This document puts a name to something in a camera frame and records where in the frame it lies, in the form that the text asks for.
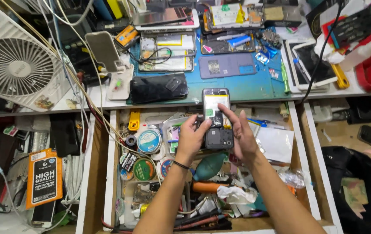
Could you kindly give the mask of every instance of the green pen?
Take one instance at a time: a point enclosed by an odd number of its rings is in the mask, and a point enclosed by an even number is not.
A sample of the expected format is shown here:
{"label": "green pen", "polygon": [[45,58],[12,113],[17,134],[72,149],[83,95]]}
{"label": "green pen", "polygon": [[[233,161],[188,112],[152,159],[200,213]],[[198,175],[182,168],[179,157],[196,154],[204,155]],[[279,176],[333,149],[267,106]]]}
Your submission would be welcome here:
{"label": "green pen", "polygon": [[284,85],[285,85],[285,94],[288,94],[290,92],[289,89],[289,81],[288,81],[288,76],[287,76],[287,70],[285,69],[285,64],[284,61],[281,60],[281,72],[282,72],[282,79],[284,80]]}

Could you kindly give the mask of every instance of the blue repair mat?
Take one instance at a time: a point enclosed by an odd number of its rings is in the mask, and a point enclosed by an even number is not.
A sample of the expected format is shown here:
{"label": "blue repair mat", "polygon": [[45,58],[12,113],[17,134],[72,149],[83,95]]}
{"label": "blue repair mat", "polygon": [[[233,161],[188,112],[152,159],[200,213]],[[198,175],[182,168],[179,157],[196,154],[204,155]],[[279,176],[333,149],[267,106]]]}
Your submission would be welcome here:
{"label": "blue repair mat", "polygon": [[[201,53],[200,35],[201,30],[197,30],[196,46],[197,52],[194,58],[194,71],[186,72],[185,77],[188,85],[188,95],[183,99],[175,99],[164,102],[154,102],[151,104],[180,104],[180,103],[195,103],[199,104],[202,101],[202,91],[205,88],[228,88],[230,91],[231,102],[241,101],[257,101],[263,99],[283,99],[289,98],[286,95],[284,81],[281,73],[281,52],[270,59],[270,61],[264,65],[259,62],[255,55],[256,52],[252,52],[253,61],[257,70],[256,74],[251,75],[238,75],[232,77],[223,78],[211,78],[201,79],[200,68],[198,59],[202,56],[215,56],[215,55],[203,55]],[[131,48],[131,52],[139,58],[140,47],[139,43]],[[134,76],[155,76],[169,74],[167,73],[147,73],[138,71],[138,62],[131,59],[131,63],[135,67]],[[126,104],[132,104],[130,99],[126,100]]]}

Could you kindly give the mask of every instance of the fan grille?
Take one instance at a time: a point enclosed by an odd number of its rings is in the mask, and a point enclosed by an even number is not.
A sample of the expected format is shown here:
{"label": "fan grille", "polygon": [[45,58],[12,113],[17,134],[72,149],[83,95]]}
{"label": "fan grille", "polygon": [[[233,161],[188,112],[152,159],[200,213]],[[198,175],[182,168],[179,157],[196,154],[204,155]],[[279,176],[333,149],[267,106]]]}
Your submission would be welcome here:
{"label": "fan grille", "polygon": [[18,38],[0,39],[0,94],[25,96],[45,88],[53,61],[39,45]]}

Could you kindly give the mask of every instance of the human arm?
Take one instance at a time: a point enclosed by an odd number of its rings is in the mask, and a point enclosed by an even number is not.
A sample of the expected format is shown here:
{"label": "human arm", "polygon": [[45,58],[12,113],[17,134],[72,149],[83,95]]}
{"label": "human arm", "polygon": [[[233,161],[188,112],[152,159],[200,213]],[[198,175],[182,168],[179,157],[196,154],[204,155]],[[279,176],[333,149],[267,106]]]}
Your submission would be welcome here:
{"label": "human arm", "polygon": [[[204,134],[212,123],[211,120],[205,120],[196,130],[196,118],[193,115],[181,125],[175,161],[186,167],[192,164],[203,143]],[[167,177],[141,216],[133,234],[172,234],[187,173],[187,169],[174,163],[171,165]]]}
{"label": "human arm", "polygon": [[245,112],[242,111],[238,117],[222,104],[219,104],[219,109],[233,124],[235,155],[250,169],[276,231],[286,234],[324,234],[324,229],[289,191],[259,150]]}

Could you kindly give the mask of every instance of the black bag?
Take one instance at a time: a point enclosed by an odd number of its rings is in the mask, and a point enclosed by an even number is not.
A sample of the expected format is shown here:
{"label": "black bag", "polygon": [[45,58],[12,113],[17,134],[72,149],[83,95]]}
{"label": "black bag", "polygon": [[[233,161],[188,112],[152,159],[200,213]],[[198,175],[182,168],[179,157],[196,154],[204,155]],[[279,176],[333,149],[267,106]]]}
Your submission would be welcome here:
{"label": "black bag", "polygon": [[[321,150],[343,232],[371,233],[371,158],[341,146],[322,147]],[[357,217],[340,192],[343,177],[355,177],[365,182],[369,204],[363,205],[366,209],[361,213],[363,219]]]}

